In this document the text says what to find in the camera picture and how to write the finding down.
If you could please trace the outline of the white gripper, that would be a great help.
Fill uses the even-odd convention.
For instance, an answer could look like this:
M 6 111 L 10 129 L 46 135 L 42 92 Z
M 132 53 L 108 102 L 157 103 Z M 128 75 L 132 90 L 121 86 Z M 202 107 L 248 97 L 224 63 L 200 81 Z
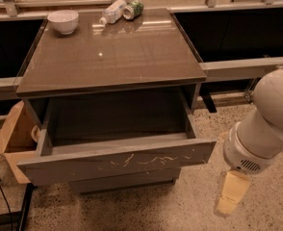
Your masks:
M 235 170 L 225 171 L 220 177 L 214 212 L 221 217 L 230 216 L 244 198 L 250 186 L 246 174 L 258 174 L 274 162 L 273 158 L 258 157 L 244 147 L 238 136 L 239 125 L 237 122 L 230 129 L 223 145 L 223 158 Z

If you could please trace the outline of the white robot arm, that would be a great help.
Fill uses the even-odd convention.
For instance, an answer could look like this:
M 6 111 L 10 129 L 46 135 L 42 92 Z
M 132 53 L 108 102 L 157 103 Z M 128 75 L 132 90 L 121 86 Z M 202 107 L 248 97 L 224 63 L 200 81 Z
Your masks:
M 251 174 L 271 166 L 283 151 L 283 69 L 266 74 L 253 91 L 255 108 L 233 125 L 223 145 L 230 169 L 222 174 L 214 212 L 230 216 L 246 194 Z

